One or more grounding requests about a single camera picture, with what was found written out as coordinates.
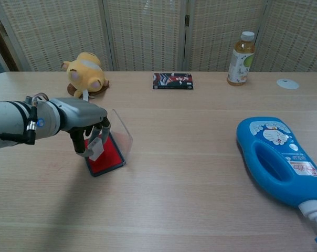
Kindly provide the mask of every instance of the green tea bottle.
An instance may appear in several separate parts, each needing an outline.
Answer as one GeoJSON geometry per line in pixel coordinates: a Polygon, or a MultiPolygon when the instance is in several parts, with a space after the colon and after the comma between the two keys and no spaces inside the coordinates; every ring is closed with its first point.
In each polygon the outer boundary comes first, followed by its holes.
{"type": "Polygon", "coordinates": [[[254,33],[244,31],[240,36],[240,40],[234,46],[227,76],[227,82],[230,85],[239,86],[246,82],[255,52],[253,40],[254,33]]]}

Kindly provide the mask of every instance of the blue plastic bottle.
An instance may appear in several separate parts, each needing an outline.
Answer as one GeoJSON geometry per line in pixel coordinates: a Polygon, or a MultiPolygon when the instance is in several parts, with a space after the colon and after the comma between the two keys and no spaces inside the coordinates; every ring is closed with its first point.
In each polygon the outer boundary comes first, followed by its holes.
{"type": "Polygon", "coordinates": [[[317,222],[317,166],[288,126],[278,118],[248,118],[239,124],[237,137],[260,186],[317,222]]]}

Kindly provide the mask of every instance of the white tag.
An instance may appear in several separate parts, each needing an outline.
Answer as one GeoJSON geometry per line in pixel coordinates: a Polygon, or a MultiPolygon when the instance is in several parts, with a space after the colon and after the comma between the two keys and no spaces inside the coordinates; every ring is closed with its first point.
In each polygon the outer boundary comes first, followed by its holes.
{"type": "Polygon", "coordinates": [[[87,89],[83,91],[83,100],[89,101],[89,91],[87,89]]]}
{"type": "Polygon", "coordinates": [[[90,156],[90,160],[95,161],[104,152],[104,147],[102,146],[101,138],[96,137],[88,146],[87,149],[93,151],[93,155],[90,156]]]}

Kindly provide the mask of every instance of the yellow plush toy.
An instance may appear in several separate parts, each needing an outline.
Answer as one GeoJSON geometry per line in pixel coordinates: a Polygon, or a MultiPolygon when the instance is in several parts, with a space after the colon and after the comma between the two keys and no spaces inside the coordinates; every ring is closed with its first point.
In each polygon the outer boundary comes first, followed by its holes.
{"type": "Polygon", "coordinates": [[[90,95],[97,95],[109,86],[109,81],[101,69],[100,60],[90,52],[82,52],[72,62],[63,61],[61,67],[68,74],[70,80],[68,92],[74,97],[81,97],[85,90],[88,90],[90,95]]]}

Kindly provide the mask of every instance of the wooden table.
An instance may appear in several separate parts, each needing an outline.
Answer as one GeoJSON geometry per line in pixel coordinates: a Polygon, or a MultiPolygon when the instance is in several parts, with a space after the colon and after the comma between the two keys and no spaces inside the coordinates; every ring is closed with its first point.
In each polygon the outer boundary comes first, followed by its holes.
{"type": "MultiPolygon", "coordinates": [[[[253,183],[236,143],[242,119],[280,117],[317,164],[317,73],[252,72],[241,87],[192,74],[193,91],[106,73],[111,87],[92,102],[116,109],[134,142],[104,176],[90,176],[64,132],[0,149],[0,251],[317,251],[317,227],[253,183]]],[[[0,100],[67,97],[67,83],[64,72],[3,73],[0,100]]]]}

